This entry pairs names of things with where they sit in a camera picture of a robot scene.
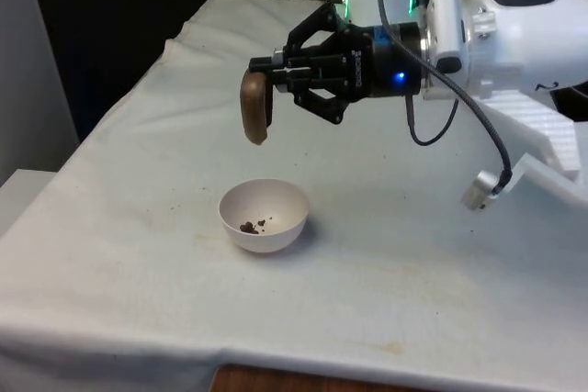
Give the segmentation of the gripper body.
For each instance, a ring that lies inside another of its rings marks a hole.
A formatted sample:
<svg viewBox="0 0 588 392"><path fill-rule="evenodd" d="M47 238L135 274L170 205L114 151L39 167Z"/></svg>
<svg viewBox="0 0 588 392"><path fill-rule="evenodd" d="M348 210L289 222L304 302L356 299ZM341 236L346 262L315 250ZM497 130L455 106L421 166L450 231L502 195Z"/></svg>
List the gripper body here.
<svg viewBox="0 0 588 392"><path fill-rule="evenodd" d="M421 55L421 34L414 22L392 28L342 28L345 57L350 59L342 99L416 95L421 90L422 67L416 60Z"/></svg>

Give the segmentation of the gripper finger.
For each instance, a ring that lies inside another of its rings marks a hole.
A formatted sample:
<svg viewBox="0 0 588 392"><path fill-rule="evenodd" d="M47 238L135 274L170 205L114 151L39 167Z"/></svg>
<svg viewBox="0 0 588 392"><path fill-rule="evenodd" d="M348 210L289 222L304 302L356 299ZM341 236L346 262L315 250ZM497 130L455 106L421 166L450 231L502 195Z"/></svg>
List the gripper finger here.
<svg viewBox="0 0 588 392"><path fill-rule="evenodd" d="M332 124L343 120L347 108L347 80L327 77L312 68L279 69L270 72L270 83L293 95L294 103Z"/></svg>
<svg viewBox="0 0 588 392"><path fill-rule="evenodd" d="M286 44L271 56L257 57L250 60L251 72L270 72L285 68L311 66L314 59L333 56L340 53L341 44L337 33L344 28L344 22L331 3L325 3L302 20L288 34ZM328 33L327 39L320 44L304 47L317 32Z"/></svg>

